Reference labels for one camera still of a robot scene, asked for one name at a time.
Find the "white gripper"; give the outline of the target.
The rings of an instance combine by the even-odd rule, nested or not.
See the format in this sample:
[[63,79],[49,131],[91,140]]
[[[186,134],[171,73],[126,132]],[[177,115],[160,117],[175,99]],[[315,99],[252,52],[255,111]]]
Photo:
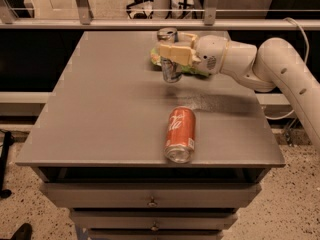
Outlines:
[[207,35],[198,39],[196,34],[180,32],[179,41],[190,47],[161,43],[159,55],[183,66],[193,65],[198,74],[215,75],[219,72],[228,44],[227,38]]

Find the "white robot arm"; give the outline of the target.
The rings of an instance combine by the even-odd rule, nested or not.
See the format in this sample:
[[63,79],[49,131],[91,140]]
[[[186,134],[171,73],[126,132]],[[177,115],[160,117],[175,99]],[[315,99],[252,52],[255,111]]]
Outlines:
[[270,38],[256,47],[222,36],[200,37],[174,28],[159,30],[157,39],[156,51],[166,82],[179,81],[178,68],[187,67],[196,73],[228,75],[258,92],[279,88],[312,144],[320,148],[320,83],[289,42]]

